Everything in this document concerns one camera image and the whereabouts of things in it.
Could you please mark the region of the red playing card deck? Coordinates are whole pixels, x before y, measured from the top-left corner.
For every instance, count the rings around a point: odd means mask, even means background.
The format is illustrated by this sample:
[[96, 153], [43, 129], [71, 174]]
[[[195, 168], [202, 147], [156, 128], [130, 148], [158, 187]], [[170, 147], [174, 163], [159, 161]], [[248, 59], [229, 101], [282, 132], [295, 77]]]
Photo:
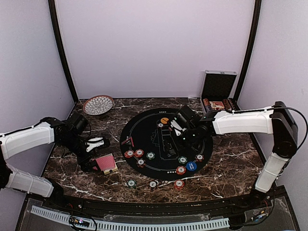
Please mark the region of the red playing card deck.
[[117, 169], [116, 162], [112, 154], [105, 155], [95, 159], [97, 166], [94, 166], [94, 170], [110, 171]]

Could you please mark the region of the blue small blind button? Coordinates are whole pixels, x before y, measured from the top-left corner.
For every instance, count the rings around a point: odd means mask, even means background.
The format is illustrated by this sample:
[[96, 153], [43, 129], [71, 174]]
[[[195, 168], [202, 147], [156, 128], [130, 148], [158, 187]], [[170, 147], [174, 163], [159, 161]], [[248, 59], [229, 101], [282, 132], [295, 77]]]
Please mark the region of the blue small blind button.
[[186, 164], [186, 169], [188, 171], [196, 171], [197, 170], [197, 164], [195, 162], [188, 162]]

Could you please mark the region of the orange dealer button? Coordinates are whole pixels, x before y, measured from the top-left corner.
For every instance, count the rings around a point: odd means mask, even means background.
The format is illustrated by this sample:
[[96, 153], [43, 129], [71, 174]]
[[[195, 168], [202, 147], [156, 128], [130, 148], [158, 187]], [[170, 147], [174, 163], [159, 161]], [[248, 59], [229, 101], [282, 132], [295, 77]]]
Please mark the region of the orange dealer button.
[[169, 123], [169, 118], [167, 117], [163, 117], [160, 119], [160, 122], [163, 124], [163, 125], [167, 125]]

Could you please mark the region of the red poker chip stack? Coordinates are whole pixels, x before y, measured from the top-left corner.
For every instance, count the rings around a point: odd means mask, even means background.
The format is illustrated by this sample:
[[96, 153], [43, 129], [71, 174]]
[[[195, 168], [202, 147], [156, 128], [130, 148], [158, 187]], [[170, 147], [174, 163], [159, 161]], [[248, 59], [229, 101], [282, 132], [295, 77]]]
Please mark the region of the red poker chip stack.
[[176, 181], [174, 181], [174, 188], [176, 190], [182, 190], [184, 188], [184, 186], [185, 186], [185, 183], [184, 183], [183, 180], [176, 180]]

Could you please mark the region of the green poker chip stack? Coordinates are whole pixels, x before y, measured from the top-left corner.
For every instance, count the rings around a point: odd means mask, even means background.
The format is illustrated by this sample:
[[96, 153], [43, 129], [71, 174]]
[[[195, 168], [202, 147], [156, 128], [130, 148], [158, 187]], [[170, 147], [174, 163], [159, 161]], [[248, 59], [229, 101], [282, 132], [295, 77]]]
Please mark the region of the green poker chip stack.
[[127, 186], [128, 186], [129, 188], [135, 189], [135, 188], [136, 188], [136, 185], [137, 185], [137, 183], [136, 183], [135, 180], [128, 180], [128, 181], [127, 181]]

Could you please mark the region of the brown poker chip stack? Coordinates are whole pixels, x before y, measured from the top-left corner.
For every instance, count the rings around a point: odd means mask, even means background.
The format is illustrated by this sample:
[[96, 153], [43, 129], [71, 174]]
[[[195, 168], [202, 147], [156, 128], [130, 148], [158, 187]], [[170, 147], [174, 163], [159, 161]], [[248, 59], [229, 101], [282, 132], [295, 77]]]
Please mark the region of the brown poker chip stack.
[[150, 187], [151, 189], [157, 188], [158, 185], [159, 185], [159, 181], [157, 181], [157, 180], [152, 180], [152, 181], [149, 182], [149, 187]]

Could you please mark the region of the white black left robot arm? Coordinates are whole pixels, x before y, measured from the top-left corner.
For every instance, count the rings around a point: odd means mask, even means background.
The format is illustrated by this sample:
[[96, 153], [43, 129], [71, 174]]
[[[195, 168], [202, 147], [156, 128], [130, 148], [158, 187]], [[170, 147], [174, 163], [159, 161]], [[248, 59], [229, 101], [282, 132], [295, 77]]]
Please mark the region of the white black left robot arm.
[[80, 136], [85, 122], [58, 120], [45, 117], [39, 123], [14, 132], [0, 135], [0, 187], [12, 188], [43, 197], [51, 197], [62, 190], [56, 182], [34, 176], [6, 163], [16, 154], [37, 146], [58, 143], [66, 147], [77, 157], [77, 163], [83, 171], [98, 170], [95, 161], [91, 161], [91, 151], [106, 142], [102, 137], [85, 140]]

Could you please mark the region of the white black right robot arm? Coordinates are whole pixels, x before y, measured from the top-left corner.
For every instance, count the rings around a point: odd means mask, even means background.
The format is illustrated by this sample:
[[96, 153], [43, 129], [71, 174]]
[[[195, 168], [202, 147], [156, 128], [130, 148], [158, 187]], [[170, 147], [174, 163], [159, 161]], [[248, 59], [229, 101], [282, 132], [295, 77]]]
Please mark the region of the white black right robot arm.
[[167, 123], [178, 147], [191, 147], [216, 135], [265, 133], [273, 135], [274, 146], [254, 189], [266, 193], [298, 150], [298, 126], [281, 101], [273, 106], [238, 111], [209, 111], [198, 116], [188, 106], [178, 110]]

